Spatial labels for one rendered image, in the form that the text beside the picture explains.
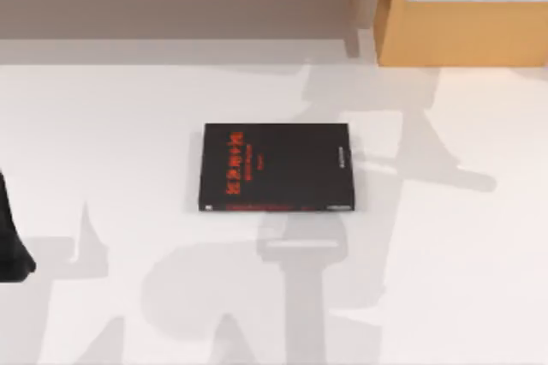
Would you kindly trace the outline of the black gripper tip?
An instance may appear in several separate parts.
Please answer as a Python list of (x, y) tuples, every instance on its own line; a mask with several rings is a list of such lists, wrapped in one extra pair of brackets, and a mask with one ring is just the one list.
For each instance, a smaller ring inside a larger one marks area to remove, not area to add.
[(15, 227), (5, 178), (0, 171), (0, 283), (23, 282), (36, 267)]

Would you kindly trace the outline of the orange wooden cupboard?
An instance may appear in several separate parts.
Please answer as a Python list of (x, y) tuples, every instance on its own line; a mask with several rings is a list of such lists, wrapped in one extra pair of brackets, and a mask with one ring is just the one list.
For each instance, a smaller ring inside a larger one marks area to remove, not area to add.
[(541, 67), (548, 0), (378, 0), (373, 35), (384, 67)]

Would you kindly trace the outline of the black book with red lettering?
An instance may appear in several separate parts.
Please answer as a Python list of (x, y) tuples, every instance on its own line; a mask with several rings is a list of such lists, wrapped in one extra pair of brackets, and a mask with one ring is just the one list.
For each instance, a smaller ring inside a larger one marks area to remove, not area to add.
[(355, 209), (346, 123), (208, 123), (202, 212), (346, 212)]

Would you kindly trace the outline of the orange wooden drawer front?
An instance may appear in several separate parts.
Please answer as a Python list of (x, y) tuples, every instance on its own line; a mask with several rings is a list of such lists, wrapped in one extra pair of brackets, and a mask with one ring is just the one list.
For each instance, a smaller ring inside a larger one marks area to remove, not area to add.
[(374, 38), (384, 67), (541, 67), (548, 3), (379, 0)]

